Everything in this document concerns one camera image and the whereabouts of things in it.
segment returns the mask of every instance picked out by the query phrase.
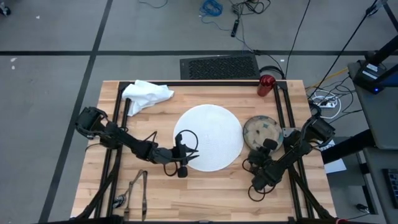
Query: red cup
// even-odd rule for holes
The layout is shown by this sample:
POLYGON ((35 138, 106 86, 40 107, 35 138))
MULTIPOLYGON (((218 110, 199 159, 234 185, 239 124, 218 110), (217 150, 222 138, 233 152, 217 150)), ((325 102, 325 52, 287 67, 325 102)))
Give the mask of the red cup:
POLYGON ((276 80, 272 75, 263 75, 260 77, 260 83, 257 87, 259 96, 266 96, 275 86, 276 80))

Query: white towel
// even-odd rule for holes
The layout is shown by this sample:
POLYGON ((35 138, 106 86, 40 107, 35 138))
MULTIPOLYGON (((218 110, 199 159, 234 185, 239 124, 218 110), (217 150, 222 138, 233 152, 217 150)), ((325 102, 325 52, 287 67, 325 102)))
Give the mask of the white towel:
POLYGON ((174 91, 169 90, 167 85, 155 85, 142 80, 136 80, 123 91, 122 98, 129 98, 132 101, 128 116, 134 116, 142 109, 154 106, 156 103, 170 99, 174 91))

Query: power strip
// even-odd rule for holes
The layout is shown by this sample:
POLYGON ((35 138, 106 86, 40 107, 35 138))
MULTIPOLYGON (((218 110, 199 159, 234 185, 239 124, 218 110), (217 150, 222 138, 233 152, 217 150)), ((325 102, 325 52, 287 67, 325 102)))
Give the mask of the power strip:
POLYGON ((320 108, 335 108, 336 107, 336 103, 327 103, 326 105, 321 105, 321 103, 315 103, 316 105, 318 105, 320 108))

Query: wire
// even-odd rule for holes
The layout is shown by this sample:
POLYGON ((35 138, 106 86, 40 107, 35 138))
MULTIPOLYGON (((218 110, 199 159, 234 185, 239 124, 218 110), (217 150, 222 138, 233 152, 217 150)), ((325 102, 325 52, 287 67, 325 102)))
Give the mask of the wire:
POLYGON ((174 173, 168 174, 167 171, 166 171, 166 165, 163 164, 163 171, 164 171, 164 173, 165 173, 167 176, 172 177, 172 176, 174 176, 174 175, 178 172, 177 162, 174 162, 174 165, 175 165, 175 171, 174 171, 174 173))
MULTIPOLYGON (((375 0, 372 4, 371 7, 373 7, 375 5, 375 3, 377 2, 377 0, 375 0)), ((351 37, 348 39, 347 43, 344 45, 343 49, 340 51, 340 53, 337 55, 335 61, 332 63, 331 67, 329 68, 329 70, 326 72, 326 75, 322 78, 321 82, 317 85, 315 91, 317 91, 319 89, 319 87, 322 85, 322 83, 325 81, 326 77, 329 75, 331 69, 335 66, 337 60, 340 58, 341 54, 344 52, 344 50, 346 49, 346 47, 348 46, 348 44, 351 42, 351 40, 353 39, 354 35, 356 34, 356 32, 358 31, 358 29, 361 27, 362 23, 365 21, 365 19, 367 18, 368 14, 366 13, 365 16, 362 18, 361 22, 358 24, 358 26, 355 28, 353 34, 351 35, 351 37)))
POLYGON ((265 12, 268 7, 271 5, 270 0, 266 0, 268 2, 267 6, 263 2, 260 2, 260 0, 257 0, 257 2, 253 2, 252 0, 245 0, 243 2, 239 3, 233 3, 232 0, 229 0, 229 2, 232 4, 232 11, 237 15, 238 20, 242 16, 246 15, 252 15, 252 14, 262 14, 265 12), (244 7, 247 7, 248 11, 247 13, 244 13, 244 7))
POLYGON ((268 191, 266 191, 266 188, 263 188, 263 189, 262 189, 263 192, 259 192, 259 191, 257 191, 257 190, 254 189, 257 193, 262 194, 262 197, 261 197, 260 199, 254 199, 254 198, 251 197, 251 195, 250 195, 250 190, 251 190, 252 188, 253 188, 253 185, 250 186, 250 187, 249 187, 249 190, 248 190, 248 196, 249 196, 249 198, 250 198, 253 202, 261 202, 261 201, 266 197, 266 194, 271 193, 271 192, 275 189, 275 185, 274 185, 270 190, 268 190, 268 191))
POLYGON ((285 74, 283 73, 283 71, 282 71, 281 69, 279 69, 279 68, 273 66, 273 65, 267 65, 267 66, 264 66, 264 67, 260 68, 260 72, 263 72, 263 71, 273 71, 273 72, 276 72, 276 73, 278 73, 279 75, 281 75, 281 77, 282 77, 283 80, 286 79, 285 74))
POLYGON ((89 146, 86 147, 85 151, 87 151, 87 149, 89 149, 91 146, 97 146, 97 145, 99 145, 99 144, 101 144, 101 143, 91 144, 91 145, 89 145, 89 146))
POLYGON ((345 80, 347 80, 348 78, 349 78, 349 77, 346 77, 346 78, 343 79, 342 81, 337 81, 337 82, 334 82, 334 83, 332 83, 332 84, 326 86, 326 87, 329 87, 329 86, 334 85, 335 83, 339 83, 339 84, 337 84, 334 88, 332 88, 329 92, 327 92, 328 94, 325 96, 325 98, 327 98, 327 97, 330 95, 330 93, 332 93, 333 90, 337 90, 337 88, 338 88, 339 86, 341 86, 341 85, 345 82, 345 80))
POLYGON ((223 5, 216 0, 206 0, 199 10, 206 16, 219 16, 223 13, 223 5))
MULTIPOLYGON (((326 92, 326 93, 328 93, 328 95, 331 93, 331 91, 329 91, 329 92, 327 92, 327 91, 325 91, 325 90, 317 90, 317 91, 321 91, 321 92, 326 92)), ((317 96, 317 94, 315 93, 315 97, 313 97, 312 98, 312 100, 314 101, 315 99, 322 99, 322 100, 324 100, 324 99, 336 99, 335 100, 335 103, 337 103, 338 102, 338 105, 339 105, 339 108, 338 108, 338 111, 335 113, 335 115, 333 115, 333 116, 331 116, 331 117, 326 117, 326 116, 320 116, 321 118, 323 118, 323 119, 333 119, 333 118, 335 118, 335 117, 337 117, 337 115, 340 113, 340 111, 341 111, 341 100, 335 95, 335 94, 333 94, 333 93, 331 93, 332 94, 332 96, 317 96)))
MULTIPOLYGON (((202 23, 204 23, 204 24, 214 24, 214 25, 217 26, 217 28, 218 28, 219 30, 231 32, 231 31, 232 31, 231 29, 224 29, 224 28, 221 28, 221 27, 220 27, 216 22, 214 22, 214 21, 208 21, 208 22, 204 21, 204 18, 207 17, 207 16, 217 17, 217 16, 221 15, 222 10, 223 10, 222 5, 219 4, 219 3, 217 3, 216 0, 207 0, 207 1, 205 1, 205 2, 203 3, 202 7, 200 8, 200 12, 203 13, 203 15, 200 15, 200 17, 201 17, 200 21, 201 21, 202 23), (210 3, 208 3, 208 1, 213 2, 212 4, 215 4, 216 7, 217 7, 217 10, 221 10, 221 12, 218 14, 218 11, 216 11, 216 10, 211 10, 210 8, 208 8, 207 6, 205 6, 205 3, 206 3, 206 4, 210 4, 210 3)), ((243 52, 243 50, 244 50, 244 47, 247 47, 247 48, 249 49, 249 51, 253 53, 253 49, 250 48, 250 47, 247 45, 247 43, 246 43, 246 41, 245 41, 245 39, 244 39, 244 26, 243 26, 243 20, 242 20, 242 38, 243 38, 243 39, 240 39, 238 36, 235 36, 235 39, 237 39, 238 41, 240 41, 240 42, 243 43, 242 52, 243 52)))
POLYGON ((352 114, 352 113, 361 112, 361 111, 362 111, 362 110, 356 110, 356 111, 346 112, 345 114, 343 114, 343 115, 341 115, 340 117, 334 119, 333 121, 330 121, 329 124, 331 124, 331 123, 337 121, 338 119, 340 119, 340 118, 342 118, 342 117, 344 117, 344 116, 347 116, 347 115, 352 114))
POLYGON ((289 52, 289 56, 287 57, 286 73, 285 73, 285 74, 286 74, 286 77, 287 77, 287 70, 289 69, 290 56, 292 55, 294 45, 296 44, 297 36, 299 35, 301 25, 303 24, 303 21, 304 21, 305 15, 307 14, 308 7, 310 6, 310 3, 311 3, 311 0, 308 0, 307 6, 306 6, 305 11, 304 11, 304 14, 303 14, 303 17, 301 18, 300 25, 298 25, 298 29, 297 29, 297 32, 296 32, 296 36, 294 37, 294 41, 293 41, 292 48, 291 48, 291 50, 290 50, 290 52, 289 52))
POLYGON ((364 217, 364 216, 366 216, 366 215, 370 215, 370 213, 366 213, 366 214, 364 214, 364 215, 360 215, 360 216, 353 217, 353 218, 345 218, 345 220, 353 220, 353 219, 355 219, 355 218, 361 218, 361 217, 364 217))
POLYGON ((141 4, 147 4, 148 6, 153 7, 154 9, 160 9, 160 8, 166 6, 167 3, 169 3, 169 0, 165 0, 164 4, 161 5, 161 6, 153 6, 153 5, 149 4, 148 2, 143 2, 141 0, 138 0, 138 2, 141 3, 141 4))
POLYGON ((153 136, 152 142, 154 142, 154 141, 155 141, 155 138, 156 138, 156 135, 157 135, 157 131, 154 131, 152 134, 150 134, 150 136, 148 136, 147 138, 145 138, 144 141, 148 140, 151 136, 153 136))
POLYGON ((354 103, 354 95, 353 95, 352 92, 350 92, 350 93, 351 93, 351 102, 350 102, 349 105, 343 110, 343 113, 345 113, 346 110, 354 103))
MULTIPOLYGON (((331 79, 331 78, 336 77, 336 76, 338 76, 338 75, 341 75, 341 74, 343 74, 343 73, 345 73, 345 72, 347 72, 347 71, 348 71, 348 68, 344 68, 344 69, 342 69, 342 70, 340 70, 340 71, 338 71, 338 72, 336 72, 336 73, 330 75, 330 76, 329 76, 328 78, 326 78, 325 80, 328 80, 328 79, 331 79)), ((321 83, 321 82, 318 82, 318 83, 316 83, 316 84, 314 84, 314 85, 312 85, 312 86, 309 86, 309 87, 305 87, 305 89, 315 88, 315 87, 317 86, 317 84, 319 84, 319 83, 321 83)))
MULTIPOLYGON (((179 135, 179 134, 181 134, 181 133, 184 133, 185 131, 187 131, 187 132, 189 132, 189 133, 192 133, 192 134, 194 135, 194 137, 196 138, 196 140, 197 140, 197 145, 196 145, 195 148, 194 148, 194 150, 196 151, 196 149, 198 149, 198 145, 199 145, 198 136, 197 136, 193 131, 187 130, 187 129, 180 131, 177 135, 179 135)), ((195 153, 195 152, 191 152, 191 154, 189 154, 189 155, 187 155, 187 156, 185 156, 185 157, 171 158, 171 162, 179 162, 179 161, 181 161, 181 160, 183 160, 183 159, 186 159, 186 158, 192 156, 192 154, 194 154, 194 153, 195 153)), ((163 156, 162 154, 158 154, 158 156, 161 156, 161 157, 166 158, 166 159, 170 159, 169 157, 163 156)))
POLYGON ((283 72, 283 69, 282 69, 282 67, 279 65, 279 62, 278 62, 277 60, 275 60, 275 59, 274 59, 271 55, 269 55, 269 54, 264 54, 264 55, 266 55, 266 56, 270 57, 271 59, 273 59, 273 61, 278 65, 279 69, 283 72))

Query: concrete floor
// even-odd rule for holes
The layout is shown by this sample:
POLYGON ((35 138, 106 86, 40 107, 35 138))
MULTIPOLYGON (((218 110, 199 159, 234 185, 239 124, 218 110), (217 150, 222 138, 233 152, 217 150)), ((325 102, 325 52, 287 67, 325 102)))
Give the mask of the concrete floor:
MULTIPOLYGON (((163 3, 161 0, 149 1, 163 3)), ((229 28, 235 16, 229 10, 227 0, 220 2, 224 4, 223 14, 206 20, 229 28)), ((12 15, 0 17, 1 223, 38 222, 78 93, 85 84, 82 83, 84 78, 89 78, 86 79, 87 89, 82 91, 83 103, 77 103, 77 111, 80 106, 96 105, 103 80, 176 80, 180 79, 179 59, 199 57, 187 55, 187 52, 91 56, 94 64, 90 74, 90 69, 86 69, 89 51, 95 45, 107 3, 111 9, 95 52, 241 50, 243 47, 229 36, 229 32, 200 22, 199 0, 170 0, 162 9, 138 4, 136 0, 15 0, 6 3, 12 9, 12 15), (61 52, 52 55, 47 51, 61 52)), ((372 0, 312 1, 295 50, 341 50, 371 3, 372 0)), ((290 50, 306 4, 307 0, 272 1, 265 13, 244 17, 247 44, 259 50, 290 50)), ((390 1, 389 5, 393 12, 398 12, 398 1, 390 1)), ((380 10, 365 20, 347 50, 376 50, 396 34, 386 12, 380 10)), ((288 78, 304 80, 306 85, 318 82, 336 57, 321 56, 324 53, 292 56, 288 78)), ((281 66, 285 68, 287 55, 282 53, 274 57, 278 61, 284 59, 281 66)), ((361 58, 360 55, 343 56, 333 71, 361 58)), ((397 62, 398 57, 388 60, 397 62)), ((266 56, 257 56, 257 61, 260 67, 274 65, 266 56)), ((326 83, 342 80, 345 76, 326 83)), ((353 87, 349 80, 346 86, 353 87)), ((347 105, 349 96, 342 101, 347 105)), ((350 110, 360 108, 354 96, 350 110)), ((333 125, 337 136, 351 136, 368 128, 362 113, 346 116, 333 125)), ((73 135, 50 213, 51 221, 69 218, 86 144, 86 139, 73 135)), ((330 185, 337 214, 344 218, 360 215, 353 209, 353 204, 364 203, 363 195, 352 186, 334 187, 333 182, 330 185)), ((382 217, 378 216, 358 220, 370 222, 372 219, 382 222, 382 217)))

